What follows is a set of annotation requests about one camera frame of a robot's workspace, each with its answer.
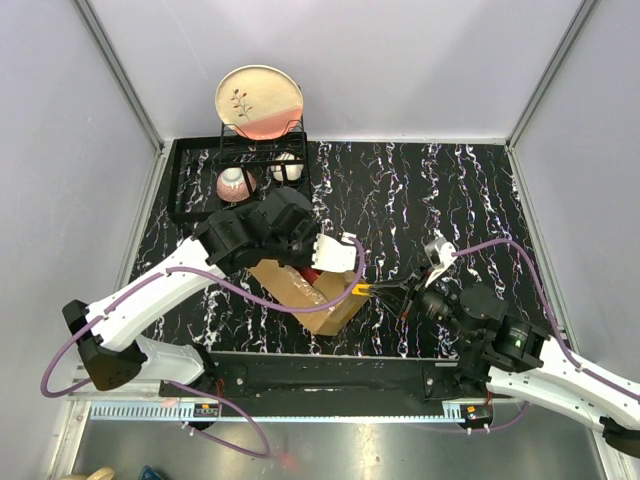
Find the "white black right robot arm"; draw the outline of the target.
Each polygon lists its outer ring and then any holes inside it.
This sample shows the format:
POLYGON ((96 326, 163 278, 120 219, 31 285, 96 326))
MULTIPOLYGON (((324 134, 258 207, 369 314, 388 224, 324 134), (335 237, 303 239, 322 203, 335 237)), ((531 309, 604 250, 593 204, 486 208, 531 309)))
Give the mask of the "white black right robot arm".
POLYGON ((431 321, 460 342, 454 384, 466 396, 482 390, 524 400, 600 433, 612 448, 639 455, 639 385, 568 349, 548 328, 510 313, 482 284, 454 293, 431 272, 370 286, 399 320, 431 321))

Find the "brown cardboard express box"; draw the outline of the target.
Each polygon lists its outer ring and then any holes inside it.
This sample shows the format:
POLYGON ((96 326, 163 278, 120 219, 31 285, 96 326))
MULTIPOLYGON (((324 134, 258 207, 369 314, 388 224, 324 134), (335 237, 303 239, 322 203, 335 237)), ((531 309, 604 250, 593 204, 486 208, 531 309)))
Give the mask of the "brown cardboard express box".
MULTIPOLYGON (((355 277, 354 272, 321 271, 314 285, 309 285, 298 270, 280 266, 275 260, 262 260, 249 269, 251 275, 271 296, 286 307, 314 307, 328 303, 342 294, 355 277)), ((350 295, 336 306, 314 313, 294 313, 299 323, 312 334, 337 335, 362 309, 368 297, 350 295)))

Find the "yellow utility knife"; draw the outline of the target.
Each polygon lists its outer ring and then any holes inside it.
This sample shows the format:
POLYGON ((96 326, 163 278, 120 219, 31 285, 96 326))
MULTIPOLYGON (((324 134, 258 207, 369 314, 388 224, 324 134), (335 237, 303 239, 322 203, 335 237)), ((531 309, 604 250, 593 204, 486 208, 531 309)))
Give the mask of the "yellow utility knife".
POLYGON ((358 283, 354 286, 354 288, 351 290, 351 294, 355 295, 355 296, 361 296, 361 297, 373 297, 373 290, 372 290, 372 285, 371 284, 366 284, 366 283, 358 283))

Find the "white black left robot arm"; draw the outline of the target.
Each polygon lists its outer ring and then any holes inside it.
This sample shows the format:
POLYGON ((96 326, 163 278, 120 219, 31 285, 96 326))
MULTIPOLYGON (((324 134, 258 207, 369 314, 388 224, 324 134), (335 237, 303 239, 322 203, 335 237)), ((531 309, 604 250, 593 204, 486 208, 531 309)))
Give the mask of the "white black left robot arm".
POLYGON ((195 293, 264 259, 310 265, 318 232, 311 202, 277 188, 261 201, 212 213, 166 259, 111 296, 70 302, 63 315, 72 332, 100 320, 76 341, 90 383, 110 391, 135 378, 173 380, 193 395, 208 394, 216 372, 195 347, 152 341, 143 331, 195 293))

